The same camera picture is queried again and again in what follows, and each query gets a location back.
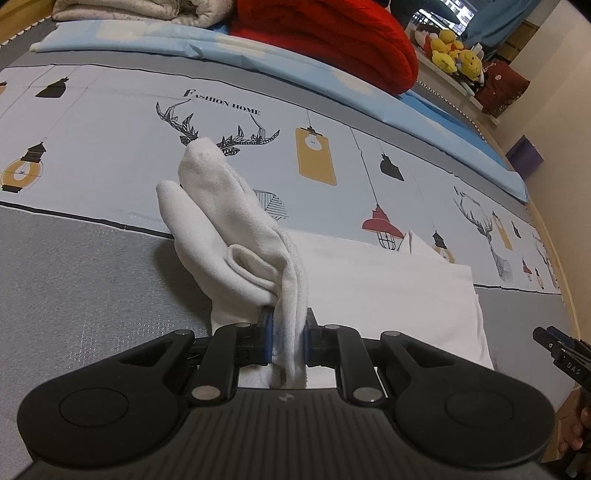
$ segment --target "wall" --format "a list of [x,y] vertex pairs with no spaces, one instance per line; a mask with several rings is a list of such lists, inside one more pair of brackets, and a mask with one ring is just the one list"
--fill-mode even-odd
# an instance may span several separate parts
[[566,0],[511,66],[531,80],[493,132],[507,151],[521,135],[544,158],[527,180],[591,339],[591,24]]
[[526,20],[540,27],[550,16],[552,10],[556,8],[556,5],[558,5],[559,2],[560,0],[541,0],[540,4],[535,7],[535,10],[530,13],[530,16],[527,17]]

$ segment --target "window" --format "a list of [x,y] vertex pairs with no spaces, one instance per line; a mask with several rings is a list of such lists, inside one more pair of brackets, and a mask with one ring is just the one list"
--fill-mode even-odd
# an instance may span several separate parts
[[459,23],[452,24],[449,23],[447,20],[438,17],[437,15],[433,15],[425,10],[419,10],[421,15],[428,23],[432,23],[437,25],[439,28],[450,28],[458,35],[460,35],[466,29],[466,26],[474,17],[476,10],[470,4],[464,4],[460,0],[441,0],[444,4],[446,4],[452,12],[457,16]]

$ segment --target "human hand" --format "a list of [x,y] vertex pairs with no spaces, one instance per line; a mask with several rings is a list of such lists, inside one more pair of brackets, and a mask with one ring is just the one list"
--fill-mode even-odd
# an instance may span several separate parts
[[[581,400],[582,396],[580,395],[569,427],[561,432],[562,438],[558,443],[558,451],[562,454],[566,453],[569,448],[575,451],[580,450],[584,442],[584,429],[591,429],[591,407],[583,408]],[[591,459],[585,462],[582,470],[584,473],[591,473]]]
[[569,448],[580,450],[583,446],[583,429],[591,429],[591,407],[577,408],[576,416],[573,419],[570,428],[562,432],[563,438],[558,444],[558,451],[566,453]]

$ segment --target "white cloth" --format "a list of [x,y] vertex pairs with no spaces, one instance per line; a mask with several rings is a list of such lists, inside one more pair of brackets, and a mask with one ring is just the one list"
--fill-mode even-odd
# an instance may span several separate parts
[[53,20],[168,20],[207,28],[224,20],[233,0],[56,0]]
[[[262,306],[274,306],[273,364],[285,371],[283,387],[303,388],[308,292],[291,239],[210,139],[187,146],[178,177],[182,187],[169,180],[158,184],[158,204],[180,261],[212,300],[212,331],[256,323]],[[239,385],[278,387],[276,373],[242,369]]]
[[[412,232],[398,252],[288,233],[306,268],[309,306],[320,325],[350,326],[375,339],[385,330],[398,330],[492,368],[470,267],[449,264]],[[307,377],[308,388],[335,384],[328,368],[309,368]]]

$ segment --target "metal screw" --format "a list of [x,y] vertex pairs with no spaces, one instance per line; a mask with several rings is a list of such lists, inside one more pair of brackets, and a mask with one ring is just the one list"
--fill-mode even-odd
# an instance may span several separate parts
[[376,388],[359,387],[353,391],[353,396],[359,401],[373,403],[382,398],[382,393]]
[[201,385],[191,390],[191,395],[197,400],[209,401],[218,398],[222,392],[213,385]]

